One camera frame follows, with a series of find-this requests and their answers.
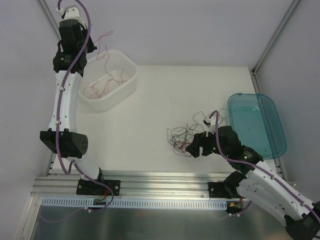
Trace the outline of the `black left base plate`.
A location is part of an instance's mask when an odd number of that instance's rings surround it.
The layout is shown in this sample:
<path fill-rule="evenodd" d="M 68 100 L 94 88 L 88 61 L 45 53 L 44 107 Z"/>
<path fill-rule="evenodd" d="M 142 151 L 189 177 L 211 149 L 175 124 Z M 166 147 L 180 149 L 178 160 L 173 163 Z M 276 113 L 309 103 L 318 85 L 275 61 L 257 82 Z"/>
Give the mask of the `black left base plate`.
<path fill-rule="evenodd" d="M 120 195 L 120 180 L 103 179 L 101 183 L 108 186 L 112 190 L 114 196 Z M 78 181 L 76 188 L 76 194 L 81 196 L 103 196 L 106 191 L 108 196 L 112 195 L 111 191 L 101 184 L 83 179 Z"/>

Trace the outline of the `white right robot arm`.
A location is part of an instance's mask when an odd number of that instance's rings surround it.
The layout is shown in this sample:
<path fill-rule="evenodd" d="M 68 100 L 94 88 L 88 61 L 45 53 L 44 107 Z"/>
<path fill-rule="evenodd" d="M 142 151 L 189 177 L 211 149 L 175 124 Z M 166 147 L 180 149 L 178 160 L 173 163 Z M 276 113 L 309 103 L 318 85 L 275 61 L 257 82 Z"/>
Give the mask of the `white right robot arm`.
<path fill-rule="evenodd" d="M 294 240 L 312 240 L 320 232 L 320 204 L 296 191 L 252 148 L 241 143 L 230 126 L 215 133 L 196 133 L 185 150 L 193 157 L 218 154 L 235 170 L 209 191 L 221 198 L 243 197 L 260 206 L 284 225 Z"/>

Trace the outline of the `teal plastic bin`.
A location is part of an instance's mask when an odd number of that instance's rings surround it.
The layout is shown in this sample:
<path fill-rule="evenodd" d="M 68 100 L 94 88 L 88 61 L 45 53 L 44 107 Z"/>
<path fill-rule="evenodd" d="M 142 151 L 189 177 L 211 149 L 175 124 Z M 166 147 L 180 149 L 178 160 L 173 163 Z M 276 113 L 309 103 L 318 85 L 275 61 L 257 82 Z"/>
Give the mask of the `teal plastic bin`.
<path fill-rule="evenodd" d="M 273 100 L 260 93 L 235 93 L 227 102 L 229 122 L 241 143 L 265 160 L 281 157 L 287 142 Z"/>

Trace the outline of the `right aluminium frame post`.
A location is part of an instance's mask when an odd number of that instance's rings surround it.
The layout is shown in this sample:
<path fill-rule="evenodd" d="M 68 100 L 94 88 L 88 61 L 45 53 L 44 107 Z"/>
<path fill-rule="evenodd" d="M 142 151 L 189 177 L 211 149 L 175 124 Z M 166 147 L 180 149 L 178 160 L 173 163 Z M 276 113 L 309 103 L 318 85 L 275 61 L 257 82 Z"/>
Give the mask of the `right aluminium frame post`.
<path fill-rule="evenodd" d="M 302 0 L 292 0 L 289 7 L 285 11 L 283 17 L 281 18 L 279 24 L 277 25 L 274 33 L 272 34 L 270 40 L 268 41 L 266 47 L 264 48 L 261 56 L 259 57 L 257 63 L 251 70 L 252 75 L 256 76 L 259 69 L 264 64 L 265 60 L 267 59 L 268 55 L 272 51 L 273 47 L 276 45 L 278 39 L 280 38 L 282 32 L 285 30 L 285 27 L 289 23 L 290 19 L 294 15 L 295 11 L 298 9 L 299 5 L 302 3 Z"/>

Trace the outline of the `white plastic basket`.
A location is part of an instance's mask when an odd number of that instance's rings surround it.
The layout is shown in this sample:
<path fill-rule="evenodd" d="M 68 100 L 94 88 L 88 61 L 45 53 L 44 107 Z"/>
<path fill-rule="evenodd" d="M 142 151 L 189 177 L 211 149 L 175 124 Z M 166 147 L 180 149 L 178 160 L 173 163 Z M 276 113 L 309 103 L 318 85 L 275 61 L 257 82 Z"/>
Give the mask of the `white plastic basket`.
<path fill-rule="evenodd" d="M 138 66 L 119 50 L 105 50 L 87 61 L 77 100 L 104 112 L 132 94 L 137 82 Z"/>

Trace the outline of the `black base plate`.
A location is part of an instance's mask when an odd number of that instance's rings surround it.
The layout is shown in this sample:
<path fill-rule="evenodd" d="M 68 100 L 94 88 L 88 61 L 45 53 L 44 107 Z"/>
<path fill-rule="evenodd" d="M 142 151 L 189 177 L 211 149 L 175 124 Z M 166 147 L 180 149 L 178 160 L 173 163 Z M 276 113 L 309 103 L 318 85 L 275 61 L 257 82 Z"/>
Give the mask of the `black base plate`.
<path fill-rule="evenodd" d="M 103 179 L 101 183 L 108 186 L 112 190 L 114 196 L 120 195 L 120 180 Z M 112 195 L 111 191 L 101 184 L 83 179 L 78 181 L 76 188 L 76 194 L 81 196 L 103 196 L 106 191 L 108 196 Z"/>
<path fill-rule="evenodd" d="M 210 198 L 226 198 L 225 184 L 223 182 L 208 182 L 207 185 Z"/>

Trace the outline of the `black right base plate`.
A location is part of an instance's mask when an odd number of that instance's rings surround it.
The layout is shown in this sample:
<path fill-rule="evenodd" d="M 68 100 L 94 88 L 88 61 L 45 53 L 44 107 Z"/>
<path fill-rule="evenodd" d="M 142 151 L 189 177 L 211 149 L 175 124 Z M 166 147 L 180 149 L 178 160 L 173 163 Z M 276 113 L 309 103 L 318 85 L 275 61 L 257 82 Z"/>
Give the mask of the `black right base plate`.
<path fill-rule="evenodd" d="M 223 182 L 208 182 L 207 185 L 210 198 L 226 198 L 225 184 Z"/>

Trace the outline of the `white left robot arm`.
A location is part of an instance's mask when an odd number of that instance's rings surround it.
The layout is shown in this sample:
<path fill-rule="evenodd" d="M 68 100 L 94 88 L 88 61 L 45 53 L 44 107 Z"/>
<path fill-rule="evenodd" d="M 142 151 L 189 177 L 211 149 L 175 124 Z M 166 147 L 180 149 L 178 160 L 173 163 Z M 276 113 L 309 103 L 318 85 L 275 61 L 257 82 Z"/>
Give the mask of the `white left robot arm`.
<path fill-rule="evenodd" d="M 87 64 L 87 53 L 96 50 L 86 26 L 76 19 L 59 24 L 60 41 L 53 58 L 56 91 L 52 118 L 48 129 L 40 132 L 40 140 L 56 154 L 62 171 L 69 175 L 72 167 L 80 173 L 76 194 L 105 195 L 101 169 L 88 153 L 89 140 L 77 131 L 77 93 Z"/>

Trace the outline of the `aluminium mounting rail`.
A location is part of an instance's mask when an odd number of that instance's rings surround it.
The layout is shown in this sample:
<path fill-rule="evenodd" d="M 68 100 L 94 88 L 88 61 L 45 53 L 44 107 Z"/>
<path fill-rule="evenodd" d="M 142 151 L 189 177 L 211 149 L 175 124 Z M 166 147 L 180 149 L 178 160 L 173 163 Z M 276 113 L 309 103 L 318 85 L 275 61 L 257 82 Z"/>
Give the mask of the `aluminium mounting rail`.
<path fill-rule="evenodd" d="M 208 199 L 208 182 L 222 182 L 227 173 L 174 173 L 104 170 L 107 180 L 119 180 L 119 198 L 131 199 Z M 38 176 L 32 196 L 70 197 L 76 195 L 80 175 L 73 170 L 65 175 L 52 169 L 47 176 Z"/>

